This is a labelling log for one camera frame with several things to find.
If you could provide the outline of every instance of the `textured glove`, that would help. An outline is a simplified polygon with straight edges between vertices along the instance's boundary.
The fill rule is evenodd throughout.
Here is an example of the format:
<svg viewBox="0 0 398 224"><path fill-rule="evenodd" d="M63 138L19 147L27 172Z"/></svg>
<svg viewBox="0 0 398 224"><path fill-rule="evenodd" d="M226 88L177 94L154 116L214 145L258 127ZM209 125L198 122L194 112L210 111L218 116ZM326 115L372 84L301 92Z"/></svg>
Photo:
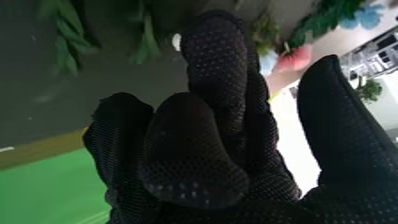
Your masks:
<svg viewBox="0 0 398 224"><path fill-rule="evenodd" d="M100 104L84 141L109 187L109 223L395 223L397 213L385 217L397 209L398 153L335 56L301 83L322 175L299 201L248 36L244 22L221 11L207 13L182 41L191 92L166 100L155 115L127 93Z"/></svg>

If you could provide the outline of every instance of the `gloved hand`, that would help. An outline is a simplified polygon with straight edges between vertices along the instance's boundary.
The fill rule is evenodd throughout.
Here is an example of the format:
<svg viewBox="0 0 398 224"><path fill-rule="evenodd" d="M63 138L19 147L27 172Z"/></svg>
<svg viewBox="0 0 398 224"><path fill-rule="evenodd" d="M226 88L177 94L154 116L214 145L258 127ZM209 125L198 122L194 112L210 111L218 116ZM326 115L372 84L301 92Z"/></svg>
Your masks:
<svg viewBox="0 0 398 224"><path fill-rule="evenodd" d="M109 187L111 223L383 220L379 213L365 216L372 207L361 207L360 197L367 192L383 202L386 195L398 195L388 190L386 195L376 195L381 187L374 189L369 182L397 181L390 167L397 166L398 153L358 106L337 57L315 64L301 84L301 119L324 172L321 188L299 201L301 190L276 149L269 89L248 36L242 21L225 12L207 13L182 41L191 92L166 100L155 115L127 93L102 102L84 141ZM353 118L372 130L361 133L346 125ZM346 133L349 127L356 133ZM367 139L369 148L358 143ZM372 155L365 152L360 156L361 147ZM356 181L363 191L354 190Z"/></svg>
<svg viewBox="0 0 398 224"><path fill-rule="evenodd" d="M301 197L276 150L257 49L228 13L198 18L182 51L191 93L168 99L154 118L152 107L116 94L86 134L115 216L134 223L152 221L162 202L219 209L253 199L296 202Z"/></svg>

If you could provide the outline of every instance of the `glove finger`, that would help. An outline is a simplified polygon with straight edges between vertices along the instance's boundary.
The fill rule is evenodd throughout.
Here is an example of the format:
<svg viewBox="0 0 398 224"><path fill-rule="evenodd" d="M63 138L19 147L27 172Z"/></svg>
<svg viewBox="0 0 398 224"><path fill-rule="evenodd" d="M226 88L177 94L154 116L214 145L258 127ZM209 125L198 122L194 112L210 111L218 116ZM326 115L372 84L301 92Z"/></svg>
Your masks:
<svg viewBox="0 0 398 224"><path fill-rule="evenodd" d="M397 179L395 144L347 82L337 55L305 74L299 115L322 168L321 183Z"/></svg>
<svg viewBox="0 0 398 224"><path fill-rule="evenodd" d="M221 142L212 109L193 93L164 102L150 124L141 177L154 195L200 209L234 205L250 188Z"/></svg>
<svg viewBox="0 0 398 224"><path fill-rule="evenodd" d="M113 205L111 223L152 223L161 202L138 177L143 141L154 108L127 93L113 95L100 104L84 135Z"/></svg>
<svg viewBox="0 0 398 224"><path fill-rule="evenodd" d="M244 114L248 86L248 49L237 18L212 11L182 36L189 63L189 88L216 112L223 143L239 165L244 165Z"/></svg>
<svg viewBox="0 0 398 224"><path fill-rule="evenodd" d="M251 192L248 200L267 199L298 201L301 189L278 151L278 122L269 104L269 86L260 74L260 57L253 39L248 38L248 94L246 94L246 130L248 130L248 165Z"/></svg>

